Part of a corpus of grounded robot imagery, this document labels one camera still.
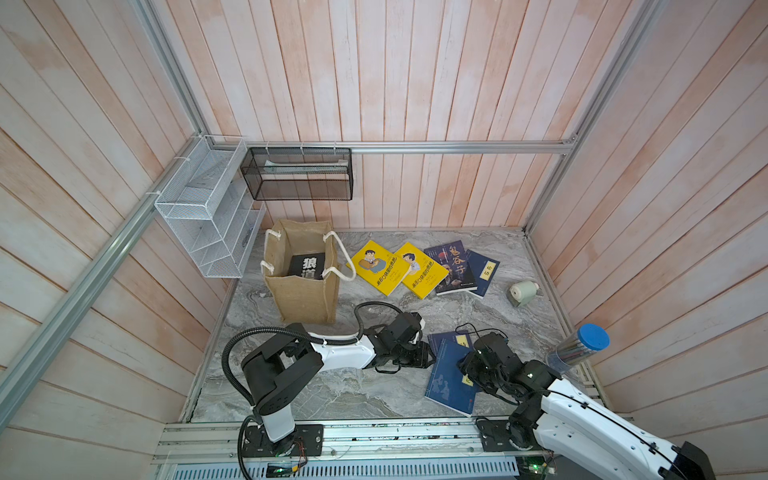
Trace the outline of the brown canvas tote bag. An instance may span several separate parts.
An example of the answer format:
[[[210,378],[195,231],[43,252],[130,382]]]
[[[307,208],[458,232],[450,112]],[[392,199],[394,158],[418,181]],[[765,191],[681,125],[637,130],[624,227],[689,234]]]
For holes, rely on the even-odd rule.
[[[287,276],[293,255],[325,253],[321,280]],[[353,281],[355,268],[339,235],[329,221],[277,220],[265,234],[262,275],[284,323],[331,325],[336,321],[340,284]]]

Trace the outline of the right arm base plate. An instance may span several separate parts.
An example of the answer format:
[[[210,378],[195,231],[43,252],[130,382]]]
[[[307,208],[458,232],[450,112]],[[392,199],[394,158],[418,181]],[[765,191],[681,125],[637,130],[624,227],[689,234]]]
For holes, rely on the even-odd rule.
[[[528,451],[536,445],[532,431],[515,421],[477,417],[475,426],[485,452]]]

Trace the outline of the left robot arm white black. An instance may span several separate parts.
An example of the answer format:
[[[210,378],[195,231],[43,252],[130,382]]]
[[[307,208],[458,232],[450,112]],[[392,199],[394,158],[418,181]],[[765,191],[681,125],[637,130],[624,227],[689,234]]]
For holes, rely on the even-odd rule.
[[[420,314],[372,301],[358,305],[354,315],[358,332],[351,336],[315,335],[293,323],[285,328],[249,328],[228,342],[222,369],[250,405],[251,416],[268,442],[278,444],[294,435],[291,404],[321,372],[373,369],[386,374],[388,364],[395,367],[392,373],[434,364],[435,354],[423,340]],[[240,341],[262,334],[270,338],[241,361],[245,379],[241,383],[231,371],[229,355]]]

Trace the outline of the blue book bottom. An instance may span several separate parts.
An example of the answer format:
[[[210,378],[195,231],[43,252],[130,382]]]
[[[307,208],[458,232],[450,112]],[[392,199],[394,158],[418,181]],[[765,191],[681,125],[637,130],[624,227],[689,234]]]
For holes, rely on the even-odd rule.
[[[459,414],[472,415],[478,387],[459,369],[459,363],[471,352],[456,341],[442,342],[427,384],[427,399]]]

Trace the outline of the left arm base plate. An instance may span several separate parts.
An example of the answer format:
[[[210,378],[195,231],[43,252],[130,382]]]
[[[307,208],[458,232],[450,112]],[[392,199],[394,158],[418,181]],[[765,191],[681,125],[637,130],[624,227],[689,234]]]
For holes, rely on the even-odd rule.
[[[239,447],[244,458],[320,456],[324,440],[322,424],[300,424],[284,439],[272,442],[263,426],[248,425]]]

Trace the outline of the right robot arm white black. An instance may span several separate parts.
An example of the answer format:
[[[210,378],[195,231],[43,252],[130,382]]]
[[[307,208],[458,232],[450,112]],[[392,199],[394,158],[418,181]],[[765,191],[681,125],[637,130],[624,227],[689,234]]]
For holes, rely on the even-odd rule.
[[[480,337],[457,363],[483,393],[514,408],[502,421],[482,419],[482,436],[518,450],[565,457],[601,479],[712,479],[707,454],[676,445],[594,401],[548,365],[522,361],[498,333]]]

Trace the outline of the black wolf book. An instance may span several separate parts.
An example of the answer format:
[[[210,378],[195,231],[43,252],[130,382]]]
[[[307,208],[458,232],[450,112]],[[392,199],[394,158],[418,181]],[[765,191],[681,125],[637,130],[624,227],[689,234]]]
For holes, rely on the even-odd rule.
[[[287,276],[321,280],[323,278],[324,265],[324,252],[293,255],[289,262]]]

